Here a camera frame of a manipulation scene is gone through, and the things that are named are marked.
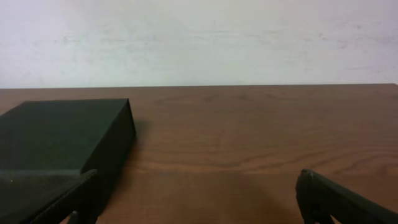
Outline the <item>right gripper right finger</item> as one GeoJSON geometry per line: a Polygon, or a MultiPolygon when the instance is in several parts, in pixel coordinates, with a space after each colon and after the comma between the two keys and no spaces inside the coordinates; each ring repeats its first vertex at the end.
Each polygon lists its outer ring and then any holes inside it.
{"type": "Polygon", "coordinates": [[[397,214],[326,177],[304,169],[295,186],[296,199],[305,224],[396,224],[397,214]]]}

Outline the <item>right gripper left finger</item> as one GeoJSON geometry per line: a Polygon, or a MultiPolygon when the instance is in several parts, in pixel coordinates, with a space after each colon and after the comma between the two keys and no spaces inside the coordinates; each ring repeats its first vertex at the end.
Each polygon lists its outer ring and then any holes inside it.
{"type": "Polygon", "coordinates": [[[96,223],[100,195],[98,172],[89,170],[40,198],[29,222],[60,223],[71,215],[72,223],[96,223]]]}

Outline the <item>dark green box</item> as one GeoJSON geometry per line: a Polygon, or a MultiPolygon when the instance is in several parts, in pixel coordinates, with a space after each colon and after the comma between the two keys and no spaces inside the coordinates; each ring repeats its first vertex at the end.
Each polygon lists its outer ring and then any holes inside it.
{"type": "Polygon", "coordinates": [[[1,222],[30,223],[45,194],[89,170],[99,215],[136,139],[127,99],[26,101],[1,116],[1,222]]]}

